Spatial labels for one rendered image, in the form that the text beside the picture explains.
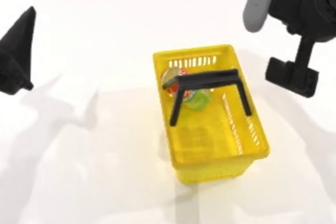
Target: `yellow basket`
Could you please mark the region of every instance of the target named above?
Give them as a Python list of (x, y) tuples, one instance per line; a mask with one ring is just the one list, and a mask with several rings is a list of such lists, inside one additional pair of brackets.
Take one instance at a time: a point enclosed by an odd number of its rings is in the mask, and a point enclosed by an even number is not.
[[(176, 126), (170, 125), (174, 99), (163, 90), (161, 78), (169, 67), (190, 74), (237, 69), (251, 116), (245, 114), (234, 85), (212, 90), (212, 100), (199, 112), (182, 104)], [(184, 184), (236, 177), (256, 159), (269, 154), (263, 127), (230, 45), (158, 52), (154, 67), (172, 164)]]

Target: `basket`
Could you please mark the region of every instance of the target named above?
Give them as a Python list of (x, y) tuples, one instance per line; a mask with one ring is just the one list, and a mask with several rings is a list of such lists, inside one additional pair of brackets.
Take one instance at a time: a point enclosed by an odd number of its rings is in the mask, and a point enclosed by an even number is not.
[[(237, 177), (269, 145), (230, 45), (154, 54), (154, 67), (172, 165), (179, 181), (192, 184)], [(162, 85), (170, 67), (187, 70)], [(178, 82), (175, 99), (164, 89)], [(210, 89), (211, 102), (195, 112), (182, 103), (185, 90)]]

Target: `yellow panel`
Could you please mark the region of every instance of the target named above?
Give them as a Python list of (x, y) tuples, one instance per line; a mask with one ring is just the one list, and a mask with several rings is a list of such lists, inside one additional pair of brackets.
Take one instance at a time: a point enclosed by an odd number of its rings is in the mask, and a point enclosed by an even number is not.
[[(269, 146), (234, 49), (230, 45), (158, 52), (154, 66), (170, 153), (183, 183), (196, 183), (242, 174)], [(171, 66), (189, 73), (238, 69), (252, 116), (246, 116), (236, 86), (215, 89), (210, 104), (195, 112), (182, 104), (177, 125), (169, 125), (173, 98), (161, 78)]]

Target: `basket handle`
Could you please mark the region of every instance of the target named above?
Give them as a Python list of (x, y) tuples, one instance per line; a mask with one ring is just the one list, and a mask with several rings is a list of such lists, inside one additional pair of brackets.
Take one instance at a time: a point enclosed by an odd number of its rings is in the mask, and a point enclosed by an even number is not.
[(162, 88), (166, 90), (175, 83), (178, 83), (178, 89), (170, 118), (170, 126), (176, 126), (177, 124), (178, 115), (180, 113), (181, 105), (183, 102), (183, 94), (186, 90), (212, 89), (235, 84), (237, 86), (240, 100), (245, 110), (245, 114), (247, 116), (252, 115), (250, 106), (247, 101), (247, 95), (244, 90), (244, 85), (238, 75), (237, 69), (207, 71), (188, 74), (185, 76), (175, 76), (171, 80), (164, 83), (162, 85)]

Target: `white background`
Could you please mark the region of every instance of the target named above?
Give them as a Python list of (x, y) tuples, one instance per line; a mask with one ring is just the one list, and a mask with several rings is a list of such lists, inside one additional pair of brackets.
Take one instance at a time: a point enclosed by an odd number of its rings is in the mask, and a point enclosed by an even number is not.
[[(0, 223), (336, 223), (336, 42), (317, 44), (305, 99), (265, 80), (299, 37), (246, 0), (0, 0), (0, 33), (33, 5), (32, 92), (0, 95)], [(232, 44), (271, 147), (237, 179), (195, 186), (171, 168), (157, 51)]]

